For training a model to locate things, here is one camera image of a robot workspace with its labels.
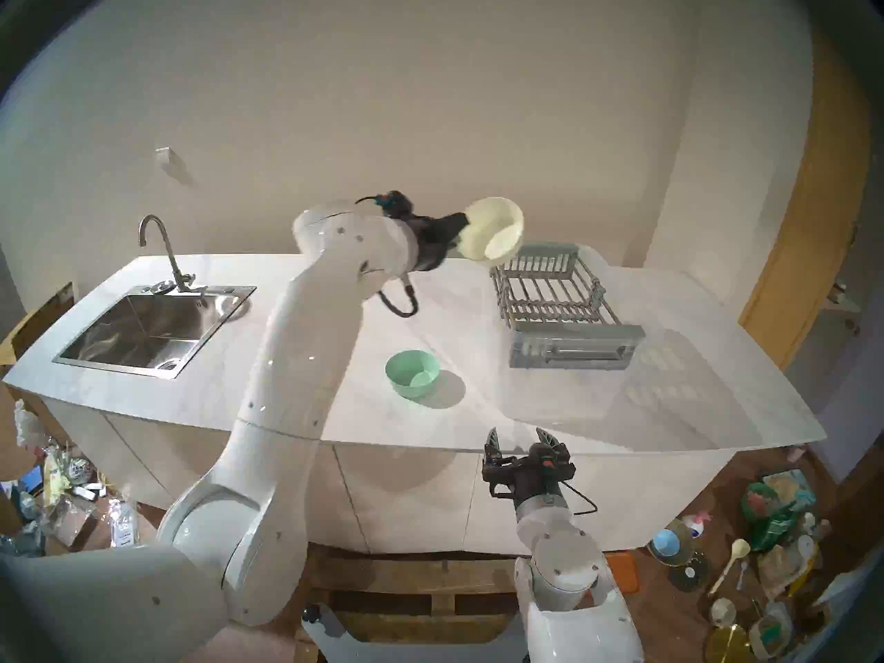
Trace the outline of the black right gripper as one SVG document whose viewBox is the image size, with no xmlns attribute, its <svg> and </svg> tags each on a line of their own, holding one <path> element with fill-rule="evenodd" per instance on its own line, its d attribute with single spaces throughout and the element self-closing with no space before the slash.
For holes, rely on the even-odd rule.
<svg viewBox="0 0 884 663">
<path fill-rule="evenodd" d="M 550 452 L 562 452 L 562 444 L 548 431 L 535 429 L 539 443 Z M 527 501 L 535 497 L 562 497 L 560 485 L 576 475 L 572 462 L 505 457 L 501 459 L 497 429 L 492 427 L 485 441 L 482 478 L 494 499 Z"/>
</svg>

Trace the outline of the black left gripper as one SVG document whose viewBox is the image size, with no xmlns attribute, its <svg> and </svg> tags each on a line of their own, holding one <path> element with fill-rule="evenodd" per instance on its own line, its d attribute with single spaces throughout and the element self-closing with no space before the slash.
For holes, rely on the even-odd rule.
<svg viewBox="0 0 884 663">
<path fill-rule="evenodd" d="M 404 221 L 414 236 L 415 262 L 410 271 L 435 270 L 445 260 L 450 244 L 469 225 L 465 213 L 453 213 L 441 218 L 410 216 Z"/>
</svg>

